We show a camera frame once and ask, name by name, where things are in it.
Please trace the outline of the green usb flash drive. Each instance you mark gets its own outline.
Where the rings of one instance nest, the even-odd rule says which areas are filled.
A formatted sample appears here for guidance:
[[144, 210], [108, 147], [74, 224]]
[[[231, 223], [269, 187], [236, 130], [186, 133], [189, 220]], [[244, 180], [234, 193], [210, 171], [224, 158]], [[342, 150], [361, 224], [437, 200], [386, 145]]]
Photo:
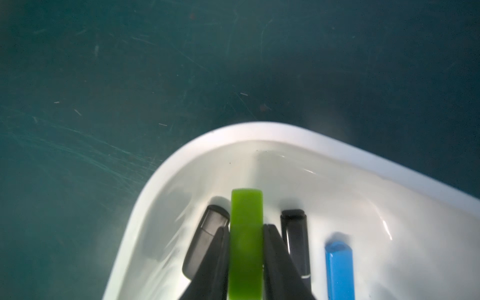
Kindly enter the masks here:
[[234, 189], [231, 194], [228, 297], [263, 297], [263, 193]]

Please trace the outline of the black capped usb drive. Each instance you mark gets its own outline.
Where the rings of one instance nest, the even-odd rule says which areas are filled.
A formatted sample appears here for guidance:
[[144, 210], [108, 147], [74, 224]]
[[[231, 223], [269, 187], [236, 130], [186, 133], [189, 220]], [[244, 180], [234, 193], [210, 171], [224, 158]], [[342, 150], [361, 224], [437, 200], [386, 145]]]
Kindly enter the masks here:
[[303, 210], [287, 209], [281, 212], [281, 236], [297, 272], [311, 291], [308, 224]]

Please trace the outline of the blue usb flash drive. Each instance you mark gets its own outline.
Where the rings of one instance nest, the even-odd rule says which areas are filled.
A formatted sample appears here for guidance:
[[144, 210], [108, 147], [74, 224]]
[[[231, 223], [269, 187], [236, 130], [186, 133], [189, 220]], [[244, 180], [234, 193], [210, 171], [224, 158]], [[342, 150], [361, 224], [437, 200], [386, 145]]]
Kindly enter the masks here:
[[355, 300], [353, 251], [342, 241], [325, 246], [329, 300]]

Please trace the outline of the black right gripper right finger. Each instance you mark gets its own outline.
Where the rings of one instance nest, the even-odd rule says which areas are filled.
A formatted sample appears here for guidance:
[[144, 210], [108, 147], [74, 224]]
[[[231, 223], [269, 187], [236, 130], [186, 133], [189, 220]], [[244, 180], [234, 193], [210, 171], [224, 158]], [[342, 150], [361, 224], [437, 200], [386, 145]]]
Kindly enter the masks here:
[[264, 296], [267, 300], [313, 300], [277, 227], [263, 226]]

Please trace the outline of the black swivel usb drive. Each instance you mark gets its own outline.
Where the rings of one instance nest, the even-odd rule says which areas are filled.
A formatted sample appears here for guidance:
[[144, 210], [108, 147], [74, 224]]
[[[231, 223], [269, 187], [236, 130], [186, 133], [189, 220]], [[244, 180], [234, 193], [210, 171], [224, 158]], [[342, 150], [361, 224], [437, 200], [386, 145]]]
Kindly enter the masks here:
[[182, 265], [183, 274], [193, 280], [220, 227], [228, 226], [230, 214], [218, 205], [209, 205], [197, 225]]

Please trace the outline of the white oval storage box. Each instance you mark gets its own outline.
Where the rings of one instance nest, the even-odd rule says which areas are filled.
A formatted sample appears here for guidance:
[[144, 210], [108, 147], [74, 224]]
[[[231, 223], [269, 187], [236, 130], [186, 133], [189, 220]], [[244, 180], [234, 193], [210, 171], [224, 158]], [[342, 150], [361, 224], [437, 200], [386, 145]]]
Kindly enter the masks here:
[[109, 277], [106, 300], [176, 300], [181, 267], [210, 204], [231, 192], [264, 196], [264, 221], [307, 216], [311, 284], [328, 297], [325, 244], [353, 253], [358, 300], [477, 300], [480, 202], [416, 171], [322, 134], [275, 122], [208, 132], [172, 154], [141, 191]]

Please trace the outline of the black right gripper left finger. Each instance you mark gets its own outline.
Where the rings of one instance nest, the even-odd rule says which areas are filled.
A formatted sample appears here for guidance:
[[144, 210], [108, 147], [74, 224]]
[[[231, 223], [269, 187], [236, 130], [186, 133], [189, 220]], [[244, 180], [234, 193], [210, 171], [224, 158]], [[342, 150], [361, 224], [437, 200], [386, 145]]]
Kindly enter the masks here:
[[230, 263], [230, 232], [217, 229], [206, 254], [180, 300], [226, 300]]

